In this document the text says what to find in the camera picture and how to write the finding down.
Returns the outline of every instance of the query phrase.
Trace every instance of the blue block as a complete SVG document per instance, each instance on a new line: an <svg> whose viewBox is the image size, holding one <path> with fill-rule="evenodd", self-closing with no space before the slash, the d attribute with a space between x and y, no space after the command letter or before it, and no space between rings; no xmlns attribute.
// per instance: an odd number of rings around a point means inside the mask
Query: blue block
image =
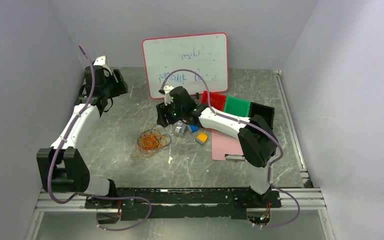
<svg viewBox="0 0 384 240"><path fill-rule="evenodd" d="M199 126L195 126L195 125L188 125L187 128L189 129L189 131L191 133L195 133L196 131L198 131L200 129Z"/></svg>

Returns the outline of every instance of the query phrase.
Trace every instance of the whiteboard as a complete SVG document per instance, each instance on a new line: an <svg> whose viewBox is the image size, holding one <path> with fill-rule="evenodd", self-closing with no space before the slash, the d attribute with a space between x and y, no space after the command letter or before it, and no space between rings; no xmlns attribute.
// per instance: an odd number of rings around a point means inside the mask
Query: whiteboard
<svg viewBox="0 0 384 240"><path fill-rule="evenodd" d="M200 74L211 92L228 90L228 37L223 32L149 38L143 40L142 49L153 99L164 97L158 90L167 75L177 69ZM191 95L206 90L199 77L187 71L174 73L167 84L183 86Z"/></svg>

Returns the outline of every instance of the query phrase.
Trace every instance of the red block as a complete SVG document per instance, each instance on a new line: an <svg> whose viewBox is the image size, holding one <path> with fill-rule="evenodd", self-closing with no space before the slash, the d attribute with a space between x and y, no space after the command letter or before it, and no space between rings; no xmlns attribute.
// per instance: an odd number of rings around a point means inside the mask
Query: red block
<svg viewBox="0 0 384 240"><path fill-rule="evenodd" d="M227 96L223 94L215 93L215 92L210 92L209 97L210 97L211 107L220 111L225 110ZM207 91L204 91L204 93L202 94L201 103L208 104Z"/></svg>

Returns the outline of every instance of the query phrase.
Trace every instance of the tangled rubber bands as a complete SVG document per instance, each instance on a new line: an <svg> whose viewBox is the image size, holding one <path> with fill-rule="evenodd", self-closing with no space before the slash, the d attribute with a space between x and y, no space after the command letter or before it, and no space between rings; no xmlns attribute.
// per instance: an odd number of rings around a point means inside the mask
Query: tangled rubber bands
<svg viewBox="0 0 384 240"><path fill-rule="evenodd" d="M136 155L132 158L148 158L161 149L170 145L172 137L169 134L161 134L155 126L143 131L136 140Z"/></svg>

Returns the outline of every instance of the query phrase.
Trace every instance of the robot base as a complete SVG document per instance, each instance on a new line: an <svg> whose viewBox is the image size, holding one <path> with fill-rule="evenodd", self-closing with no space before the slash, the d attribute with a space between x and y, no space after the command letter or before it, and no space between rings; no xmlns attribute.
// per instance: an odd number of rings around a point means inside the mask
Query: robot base
<svg viewBox="0 0 384 240"><path fill-rule="evenodd" d="M150 219L231 217L231 219L246 220L249 208L266 208L267 202L270 202L272 208L282 206L278 191L269 189L265 194L258 195L249 187L117 188L117 195L148 199L152 203ZM102 203L99 199L88 198L84 207L86 209L118 208L117 202L106 202L105 205ZM148 205L142 201L124 200L121 206L121 221L143 218L148 210Z"/></svg>

